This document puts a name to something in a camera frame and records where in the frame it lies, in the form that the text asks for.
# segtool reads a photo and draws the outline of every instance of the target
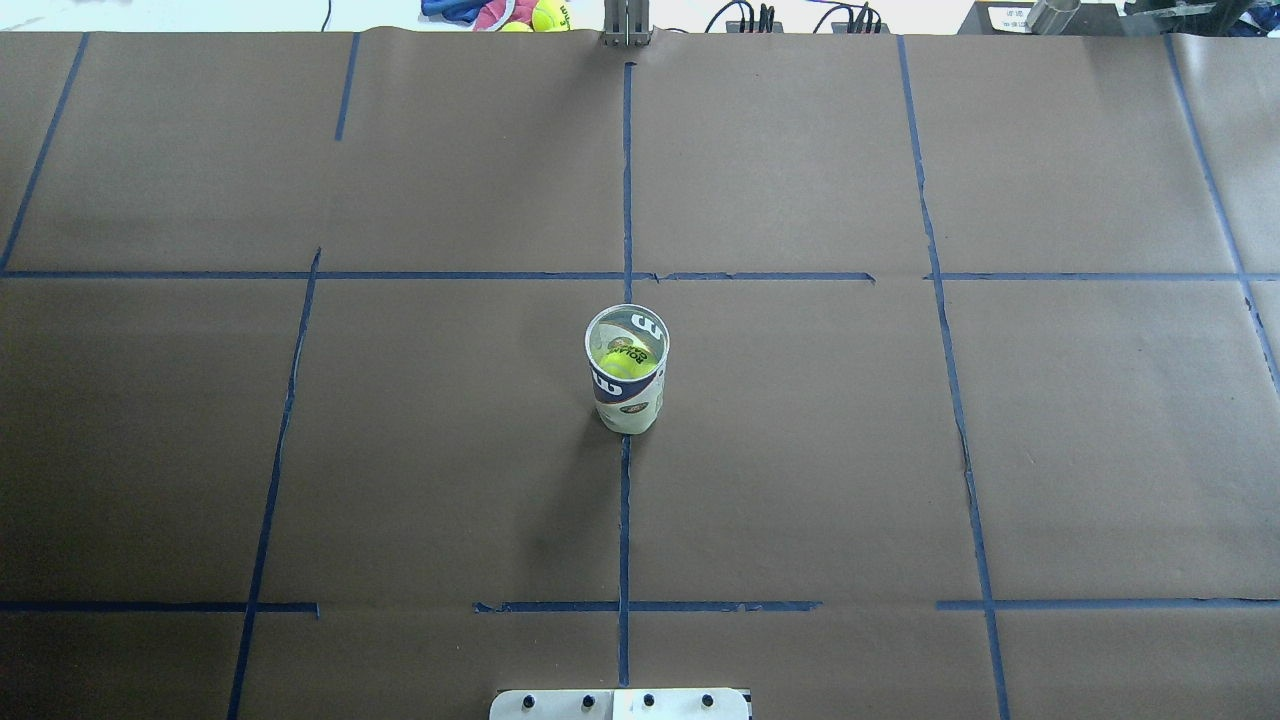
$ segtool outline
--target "blue label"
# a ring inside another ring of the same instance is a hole
[[[595,400],[607,405],[617,405],[618,402],[631,400],[644,392],[657,377],[658,373],[654,373],[639,380],[618,380],[591,368],[591,379],[595,380]]]

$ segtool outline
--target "can rim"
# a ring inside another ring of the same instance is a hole
[[[600,323],[602,318],[617,310],[643,310],[648,313],[650,316],[653,316],[653,319],[658,320],[658,324],[662,325],[662,333],[667,337],[667,340],[663,341],[662,360],[655,363],[652,370],[640,375],[639,378],[620,378],[609,373],[608,370],[600,368],[600,365],[596,364],[595,357],[591,357],[591,331],[595,328],[595,325]],[[636,305],[635,302],[622,302],[621,305],[611,305],[604,310],[596,313],[595,316],[591,318],[591,322],[586,324],[586,332],[582,333],[582,351],[586,352],[586,361],[591,364],[591,369],[595,370],[596,373],[600,373],[605,378],[609,378],[611,380],[618,380],[621,383],[639,383],[649,379],[650,377],[657,374],[658,370],[662,370],[663,368],[667,366],[667,355],[671,354],[671,331],[667,329],[667,322],[662,319],[662,315],[654,313],[653,310],[645,307],[644,305]]]

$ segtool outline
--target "white label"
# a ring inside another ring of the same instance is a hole
[[[991,15],[991,27],[1004,32],[1029,33],[1027,27],[1027,13],[1029,8],[987,8]]]

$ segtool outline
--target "yellow tennis ball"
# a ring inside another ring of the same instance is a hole
[[[538,0],[534,5],[534,32],[562,32],[573,29],[564,0]]]
[[[621,380],[634,380],[653,370],[657,361],[648,348],[639,345],[623,345],[611,348],[596,361],[600,369]]]

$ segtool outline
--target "tennis ball can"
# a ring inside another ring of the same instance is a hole
[[[586,325],[585,343],[600,420],[626,436],[648,430],[662,410],[667,380],[666,323],[648,307],[614,305]]]

